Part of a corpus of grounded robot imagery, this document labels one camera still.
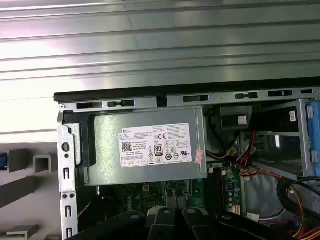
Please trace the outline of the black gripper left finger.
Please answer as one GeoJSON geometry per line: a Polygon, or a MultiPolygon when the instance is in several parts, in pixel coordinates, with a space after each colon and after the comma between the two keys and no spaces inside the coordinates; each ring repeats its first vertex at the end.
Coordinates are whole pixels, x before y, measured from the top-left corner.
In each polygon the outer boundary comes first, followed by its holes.
{"type": "Polygon", "coordinates": [[[138,211],[126,211],[68,240],[172,240],[175,238],[176,211],[158,207],[155,214],[144,216],[138,211]]]}

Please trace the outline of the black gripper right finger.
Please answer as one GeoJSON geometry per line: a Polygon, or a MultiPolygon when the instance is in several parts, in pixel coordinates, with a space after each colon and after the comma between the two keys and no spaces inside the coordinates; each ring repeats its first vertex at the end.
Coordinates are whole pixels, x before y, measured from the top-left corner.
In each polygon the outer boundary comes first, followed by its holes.
{"type": "Polygon", "coordinates": [[[293,240],[291,235],[259,224],[232,212],[211,217],[198,208],[186,208],[182,215],[195,240],[293,240]]]}

